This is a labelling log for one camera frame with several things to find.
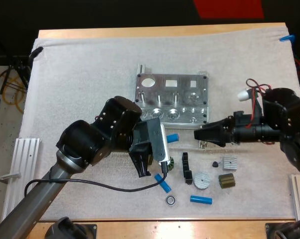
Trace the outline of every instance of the wooden table edge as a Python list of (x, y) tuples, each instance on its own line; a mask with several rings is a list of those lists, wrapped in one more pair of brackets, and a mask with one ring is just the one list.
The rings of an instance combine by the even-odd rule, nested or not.
[(101, 38), (101, 37), (156, 37), (156, 36), (191, 36), (201, 34), (224, 33), (264, 27), (286, 26), (283, 22), (217, 24), (191, 26), (155, 26), (123, 28), (85, 28), (40, 30), (38, 38)]
[[(286, 223), (293, 220), (264, 221), (88, 221), (97, 225), (97, 239), (266, 239), (265, 223)], [(43, 239), (52, 223), (39, 222), (28, 239)]]
[[(274, 221), (295, 221), (294, 218), (95, 218), (95, 219), (71, 219), (74, 222), (274, 222)], [(53, 223), (56, 220), (40, 220), (39, 223)]]

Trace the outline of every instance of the round metal disc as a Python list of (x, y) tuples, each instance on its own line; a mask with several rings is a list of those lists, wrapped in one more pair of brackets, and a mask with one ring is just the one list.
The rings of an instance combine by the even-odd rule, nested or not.
[(210, 186), (210, 176), (207, 173), (201, 172), (194, 176), (194, 185), (199, 190), (204, 190)]
[(167, 196), (167, 198), (165, 199), (165, 202), (169, 206), (173, 206), (175, 204), (175, 197), (174, 196)]

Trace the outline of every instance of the gear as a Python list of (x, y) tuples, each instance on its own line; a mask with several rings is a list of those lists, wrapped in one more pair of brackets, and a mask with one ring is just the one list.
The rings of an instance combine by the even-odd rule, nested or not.
[(168, 165), (168, 172), (174, 168), (174, 159), (170, 157), (170, 164)]

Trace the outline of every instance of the red object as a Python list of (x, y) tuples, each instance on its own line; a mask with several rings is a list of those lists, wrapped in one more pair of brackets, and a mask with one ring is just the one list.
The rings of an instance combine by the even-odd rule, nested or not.
[(253, 92), (253, 107), (252, 107), (252, 114), (251, 114), (251, 121), (248, 125), (245, 126), (245, 128), (250, 128), (252, 125), (252, 121), (254, 119), (254, 112), (255, 112), (255, 104), (256, 104), (256, 97), (255, 97), (255, 88), (252, 89)]
[(194, 0), (201, 18), (264, 18), (261, 0)]

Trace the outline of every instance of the black cable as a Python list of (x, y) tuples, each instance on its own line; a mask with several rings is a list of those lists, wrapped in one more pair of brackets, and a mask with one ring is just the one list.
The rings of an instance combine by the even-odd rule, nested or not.
[(40, 52), (43, 51), (43, 49), (44, 48), (42, 46), (40, 46), (40, 47), (36, 48), (35, 50), (33, 50), (31, 52), (31, 54), (29, 55), (28, 65), (29, 65), (30, 69), (32, 69), (32, 64), (34, 62), (34, 59), (40, 54)]
[[(249, 81), (252, 81), (252, 82), (255, 84), (255, 86), (251, 86), (251, 85), (249, 84)], [(247, 85), (248, 87), (250, 87), (250, 88), (252, 88), (252, 89), (258, 89), (258, 91), (259, 91), (259, 93), (261, 93), (261, 95), (264, 94), (264, 93), (261, 91), (261, 87), (262, 87), (262, 86), (268, 87), (269, 90), (272, 89), (272, 87), (271, 87), (269, 84), (260, 84), (260, 85), (259, 85), (259, 83), (258, 83), (256, 80), (251, 79), (251, 78), (247, 79), (245, 83), (246, 83), (246, 85)]]
[(106, 184), (103, 184), (103, 183), (98, 183), (98, 182), (84, 180), (84, 179), (75, 179), (75, 178), (74, 179), (54, 179), (54, 178), (51, 178), (51, 179), (34, 179), (34, 180), (29, 181), (26, 184), (25, 190), (24, 190), (24, 196), (26, 197), (27, 190), (28, 190), (29, 186), (32, 183), (36, 183), (36, 182), (37, 183), (67, 183), (67, 182), (87, 183), (87, 184), (92, 184), (92, 185), (108, 188), (108, 189), (115, 190), (115, 191), (132, 193), (132, 192), (138, 192), (138, 191), (142, 191), (142, 190), (145, 190), (145, 189), (148, 189), (148, 188), (155, 187), (155, 186), (159, 185), (160, 183), (162, 183), (165, 180), (166, 176), (167, 176), (167, 174), (164, 173), (163, 178), (160, 181), (158, 181), (154, 184), (142, 187), (142, 188), (135, 188), (135, 189), (116, 188), (116, 187), (109, 186), (109, 185), (106, 185)]

